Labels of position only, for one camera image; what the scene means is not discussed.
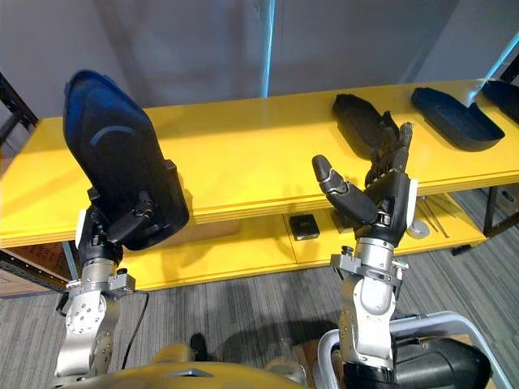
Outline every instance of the gray carpet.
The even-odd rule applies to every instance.
[[[457,194],[483,222],[485,194]],[[447,250],[408,255],[410,270],[397,303],[400,312],[455,310],[490,342],[514,387],[519,387],[519,230],[502,233],[458,257]],[[129,366],[143,365],[163,346],[188,343],[201,332],[220,361],[263,366],[292,344],[335,327],[340,280],[329,268],[201,284],[151,293]],[[37,388],[50,384],[64,320],[58,296],[0,300],[0,383]],[[121,300],[111,369],[116,370],[142,306],[139,295]]]

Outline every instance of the shelf surface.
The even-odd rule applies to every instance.
[[[478,94],[475,100],[506,134],[484,152],[463,152],[446,142],[411,105],[417,86],[463,103],[482,81],[421,83],[275,96],[146,109],[165,158],[178,166],[197,224],[328,207],[311,168],[326,155],[362,187],[370,166],[352,152],[332,116],[338,92],[391,110],[397,124],[414,124],[408,173],[422,195],[519,182],[519,127]],[[62,119],[43,119],[2,177],[0,246],[72,239],[80,208],[88,205],[88,179],[66,149]]]
[[[433,229],[429,237],[419,240],[406,234],[397,254],[475,245],[485,240],[448,196],[441,197],[443,200],[437,201],[454,217],[433,203],[430,206],[450,238]],[[326,266],[330,254],[340,252],[341,246],[355,245],[354,235],[339,234],[329,210],[313,214],[321,232],[316,239],[296,242],[290,233],[289,215],[261,216],[242,220],[240,232],[227,237],[125,253],[120,266],[137,279],[137,288],[147,290]]]
[[[417,209],[416,217],[426,223],[431,231],[428,237],[423,239],[412,238],[405,233],[400,245],[395,249],[396,255],[418,253],[421,251],[438,250],[446,247],[461,246],[471,244],[473,246],[486,240],[485,236],[479,231],[474,222],[464,213],[464,211],[446,194],[436,194],[430,197],[432,201],[427,201],[436,219],[441,223],[448,237],[445,237],[441,229],[435,224],[427,205],[419,201],[420,208],[427,214],[426,219],[423,213]],[[353,231],[339,234],[330,216],[331,209],[313,212],[315,221],[320,229],[320,236],[317,239],[306,241],[295,241],[290,235],[290,242],[294,248],[296,260],[299,264],[324,265],[330,262],[330,254],[340,254],[342,246],[355,247],[355,236]],[[289,228],[289,216],[284,216],[285,224]]]

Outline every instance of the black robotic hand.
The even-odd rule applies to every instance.
[[[410,123],[404,123],[399,131],[386,131],[384,148],[371,156],[364,192],[345,182],[326,157],[312,159],[321,190],[340,213],[354,222],[356,239],[371,237],[396,247],[404,235],[410,192],[405,167],[412,134]]]

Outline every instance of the white wall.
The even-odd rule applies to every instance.
[[[140,105],[260,95],[270,0],[2,0],[0,70],[39,117],[81,68]],[[277,0],[271,94],[483,77],[516,0]]]
[[[518,32],[517,0],[460,1],[416,80],[485,77]]]
[[[2,0],[0,70],[38,117],[78,69],[142,106],[258,96],[264,9],[252,0]]]

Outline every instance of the black small box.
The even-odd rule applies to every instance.
[[[317,223],[312,214],[291,216],[289,223],[296,241],[315,239],[320,235],[319,227],[317,227]]]

